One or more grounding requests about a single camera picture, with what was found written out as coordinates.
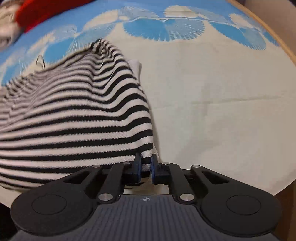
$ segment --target blue floral pattern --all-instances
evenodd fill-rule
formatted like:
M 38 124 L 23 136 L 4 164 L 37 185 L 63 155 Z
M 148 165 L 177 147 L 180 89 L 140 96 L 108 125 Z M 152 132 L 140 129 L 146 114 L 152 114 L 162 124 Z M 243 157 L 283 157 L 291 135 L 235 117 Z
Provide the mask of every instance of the blue floral pattern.
M 102 22 L 98 17 L 105 13 L 110 13 L 109 21 Z M 77 31 L 76 25 L 68 24 L 45 33 L 30 48 L 22 49 L 14 61 L 11 56 L 15 56 L 15 53 L 12 53 L 0 64 L 0 81 L 5 84 L 9 79 L 25 73 L 29 66 L 34 65 L 39 54 L 46 64 L 50 64 L 98 38 L 106 38 L 117 24 L 122 24 L 124 31 L 131 36 L 168 42 L 198 38 L 207 33 L 205 23 L 208 22 L 222 35 L 250 49 L 265 50 L 266 40 L 279 46 L 257 22 L 241 12 L 234 14 L 248 26 L 235 22 L 230 14 L 219 14 L 199 7 L 175 5 L 157 11 L 157 14 L 138 5 L 115 8 L 92 18 L 80 31 Z

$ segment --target red object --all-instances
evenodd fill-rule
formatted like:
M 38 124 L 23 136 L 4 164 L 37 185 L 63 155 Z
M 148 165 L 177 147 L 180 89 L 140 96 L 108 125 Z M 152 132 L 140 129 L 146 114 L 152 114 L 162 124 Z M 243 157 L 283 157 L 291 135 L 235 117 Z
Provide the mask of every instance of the red object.
M 26 0 L 16 13 L 16 22 L 28 32 L 36 25 L 61 12 L 93 0 Z

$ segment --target metal screw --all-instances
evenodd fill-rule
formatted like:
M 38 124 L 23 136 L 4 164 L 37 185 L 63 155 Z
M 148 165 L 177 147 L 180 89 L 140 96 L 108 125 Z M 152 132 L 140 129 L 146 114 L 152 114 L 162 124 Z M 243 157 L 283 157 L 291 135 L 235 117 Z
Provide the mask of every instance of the metal screw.
M 194 199 L 194 196 L 190 193 L 184 193 L 180 196 L 180 199 L 183 201 L 192 201 Z
M 113 196 L 110 193 L 102 193 L 99 195 L 101 201 L 110 201 L 112 198 Z

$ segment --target striped fabric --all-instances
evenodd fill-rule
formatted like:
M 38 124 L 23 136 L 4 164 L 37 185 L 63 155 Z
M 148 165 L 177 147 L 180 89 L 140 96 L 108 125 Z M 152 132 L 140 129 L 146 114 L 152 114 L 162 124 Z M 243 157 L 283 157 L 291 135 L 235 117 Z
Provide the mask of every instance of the striped fabric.
M 0 102 L 0 185 L 33 188 L 94 164 L 149 171 L 146 96 L 121 52 L 98 40 L 43 71 L 13 79 Z

